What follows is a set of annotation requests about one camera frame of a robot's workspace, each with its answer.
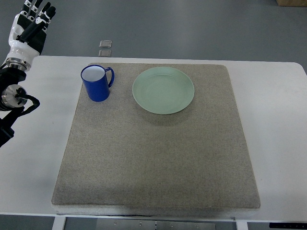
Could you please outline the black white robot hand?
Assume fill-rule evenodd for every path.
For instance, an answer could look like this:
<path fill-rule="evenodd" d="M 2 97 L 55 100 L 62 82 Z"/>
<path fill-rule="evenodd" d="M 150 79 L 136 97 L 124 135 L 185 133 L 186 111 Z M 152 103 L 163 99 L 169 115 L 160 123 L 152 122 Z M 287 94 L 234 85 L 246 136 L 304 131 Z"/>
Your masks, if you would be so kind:
<path fill-rule="evenodd" d="M 40 9 L 41 4 L 41 0 L 26 0 L 15 16 L 8 40 L 7 66 L 23 66 L 29 70 L 34 58 L 41 55 L 47 28 L 56 14 L 56 8 L 50 2 Z"/>

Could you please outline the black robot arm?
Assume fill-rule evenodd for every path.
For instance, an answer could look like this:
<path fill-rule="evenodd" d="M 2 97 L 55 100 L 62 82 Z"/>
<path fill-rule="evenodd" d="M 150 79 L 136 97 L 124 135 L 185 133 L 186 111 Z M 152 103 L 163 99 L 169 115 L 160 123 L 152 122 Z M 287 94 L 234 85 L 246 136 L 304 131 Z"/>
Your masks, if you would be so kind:
<path fill-rule="evenodd" d="M 40 106 L 40 101 L 19 85 L 26 79 L 29 68 L 26 61 L 13 57 L 7 58 L 0 67 L 0 110 L 9 112 L 0 120 L 1 146 L 14 137 L 12 126 L 15 121 Z"/>

